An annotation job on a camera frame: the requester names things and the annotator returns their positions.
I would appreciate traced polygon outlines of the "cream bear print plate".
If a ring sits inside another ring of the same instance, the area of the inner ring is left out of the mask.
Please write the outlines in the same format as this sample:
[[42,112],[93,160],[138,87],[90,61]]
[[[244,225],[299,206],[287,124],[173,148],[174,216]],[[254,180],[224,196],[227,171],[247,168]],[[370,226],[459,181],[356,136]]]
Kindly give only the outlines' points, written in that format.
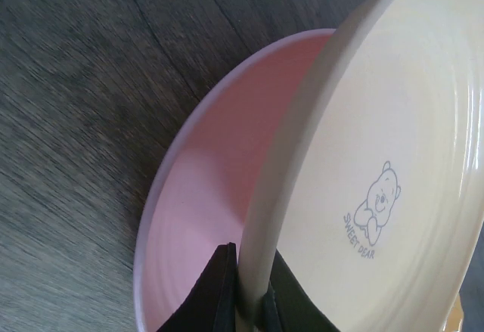
[[277,127],[240,242],[238,331],[280,254],[341,331],[440,331],[483,223],[483,0],[366,0]]

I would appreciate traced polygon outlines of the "plain pink round plate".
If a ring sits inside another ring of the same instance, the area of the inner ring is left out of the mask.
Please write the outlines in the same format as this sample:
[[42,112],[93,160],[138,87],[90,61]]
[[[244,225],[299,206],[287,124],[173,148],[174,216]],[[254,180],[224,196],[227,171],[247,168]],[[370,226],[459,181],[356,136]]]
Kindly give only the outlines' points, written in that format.
[[259,167],[292,94],[331,29],[280,39],[237,65],[196,106],[169,146],[135,246],[139,331],[185,300],[215,248],[238,243]]

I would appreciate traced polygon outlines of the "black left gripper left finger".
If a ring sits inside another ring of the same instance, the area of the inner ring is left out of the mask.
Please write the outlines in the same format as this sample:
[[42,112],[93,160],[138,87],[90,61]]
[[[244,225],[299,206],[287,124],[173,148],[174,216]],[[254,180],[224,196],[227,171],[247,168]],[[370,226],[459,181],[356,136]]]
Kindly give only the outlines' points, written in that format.
[[159,332],[235,330],[236,245],[219,245],[185,301]]

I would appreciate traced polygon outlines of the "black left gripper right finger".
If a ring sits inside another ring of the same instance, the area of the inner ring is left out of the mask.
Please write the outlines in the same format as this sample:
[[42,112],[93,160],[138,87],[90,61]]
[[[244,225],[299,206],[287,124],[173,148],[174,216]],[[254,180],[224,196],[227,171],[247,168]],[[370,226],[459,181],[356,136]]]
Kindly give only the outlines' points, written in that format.
[[262,299],[261,331],[331,332],[336,326],[314,305],[282,255],[276,252]]

